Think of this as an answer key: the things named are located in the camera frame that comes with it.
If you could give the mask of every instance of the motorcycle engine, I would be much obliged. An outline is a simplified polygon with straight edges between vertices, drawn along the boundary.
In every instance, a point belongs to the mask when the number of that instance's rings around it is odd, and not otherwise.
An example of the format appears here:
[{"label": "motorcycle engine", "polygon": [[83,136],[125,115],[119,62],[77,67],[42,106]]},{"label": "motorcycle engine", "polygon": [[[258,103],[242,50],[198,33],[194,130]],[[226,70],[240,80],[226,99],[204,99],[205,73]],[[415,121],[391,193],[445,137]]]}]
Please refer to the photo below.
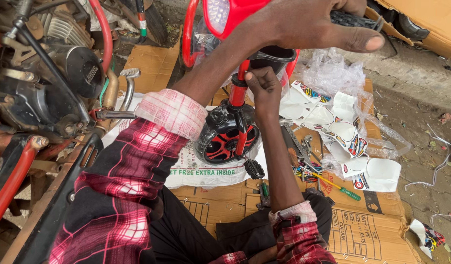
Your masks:
[{"label": "motorcycle engine", "polygon": [[[86,109],[92,109],[104,84],[100,59],[89,49],[93,40],[69,13],[39,18],[35,23],[44,29],[41,46],[65,75],[72,92]],[[72,22],[64,29],[74,27],[67,34],[55,30],[64,24],[63,19]],[[77,136],[81,133],[77,105],[35,51],[17,40],[5,36],[1,40],[0,123],[17,132],[45,136],[51,143]]]}]

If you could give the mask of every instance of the plaid shirt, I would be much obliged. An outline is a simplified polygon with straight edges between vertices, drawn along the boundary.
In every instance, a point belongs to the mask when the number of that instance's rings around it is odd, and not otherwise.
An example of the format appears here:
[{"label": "plaid shirt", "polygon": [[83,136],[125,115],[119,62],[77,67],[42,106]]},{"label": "plaid shirt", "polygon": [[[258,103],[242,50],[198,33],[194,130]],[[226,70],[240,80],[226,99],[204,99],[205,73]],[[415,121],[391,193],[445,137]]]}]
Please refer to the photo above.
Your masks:
[{"label": "plaid shirt", "polygon": [[[49,263],[155,263],[148,227],[163,214],[157,197],[188,140],[199,137],[207,111],[170,89],[147,93],[138,119],[106,147],[75,183],[75,200]],[[278,260],[335,263],[308,202],[270,214]],[[243,252],[214,264],[248,263]]]}]

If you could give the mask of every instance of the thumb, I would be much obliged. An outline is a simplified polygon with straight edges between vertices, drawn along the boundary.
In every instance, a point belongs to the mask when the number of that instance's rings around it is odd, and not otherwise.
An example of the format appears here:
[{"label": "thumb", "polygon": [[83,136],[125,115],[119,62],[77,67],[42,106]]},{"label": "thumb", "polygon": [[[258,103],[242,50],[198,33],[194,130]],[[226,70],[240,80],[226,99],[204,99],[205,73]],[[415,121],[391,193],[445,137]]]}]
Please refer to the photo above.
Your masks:
[{"label": "thumb", "polygon": [[375,30],[362,27],[346,27],[332,24],[327,41],[334,47],[347,51],[368,53],[380,49],[384,37]]},{"label": "thumb", "polygon": [[252,91],[253,95],[256,96],[258,93],[260,93],[261,90],[263,90],[257,77],[253,73],[247,72],[245,74],[245,81],[250,90]]}]

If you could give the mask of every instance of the shirt cuff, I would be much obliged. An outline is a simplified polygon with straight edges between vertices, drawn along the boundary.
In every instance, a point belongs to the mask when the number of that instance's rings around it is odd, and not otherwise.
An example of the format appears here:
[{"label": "shirt cuff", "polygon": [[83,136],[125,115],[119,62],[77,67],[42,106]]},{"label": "shirt cuff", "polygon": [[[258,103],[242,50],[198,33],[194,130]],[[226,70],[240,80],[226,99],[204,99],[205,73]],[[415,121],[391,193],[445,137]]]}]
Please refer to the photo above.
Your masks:
[{"label": "shirt cuff", "polygon": [[282,220],[296,216],[299,216],[301,218],[300,222],[301,224],[307,224],[316,221],[316,215],[312,210],[309,201],[301,202],[295,206],[289,207],[281,211],[277,211],[276,213],[272,213],[270,211],[270,213],[268,214],[268,218],[270,219],[272,226],[281,222]]},{"label": "shirt cuff", "polygon": [[146,93],[136,116],[189,140],[197,140],[208,111],[195,100],[171,89]]}]

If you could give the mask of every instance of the arrow symbol on cardboard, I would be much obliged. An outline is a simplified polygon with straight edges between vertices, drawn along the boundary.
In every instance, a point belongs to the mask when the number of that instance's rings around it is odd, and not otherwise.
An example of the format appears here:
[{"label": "arrow symbol on cardboard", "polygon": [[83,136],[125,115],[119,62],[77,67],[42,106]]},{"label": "arrow symbol on cardboard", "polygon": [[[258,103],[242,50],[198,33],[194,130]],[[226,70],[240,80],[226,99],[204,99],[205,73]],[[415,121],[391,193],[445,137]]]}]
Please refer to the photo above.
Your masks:
[{"label": "arrow symbol on cardboard", "polygon": [[368,204],[369,208],[371,208],[374,211],[377,211],[377,209],[379,209],[379,207],[377,207],[374,203],[370,203]]}]

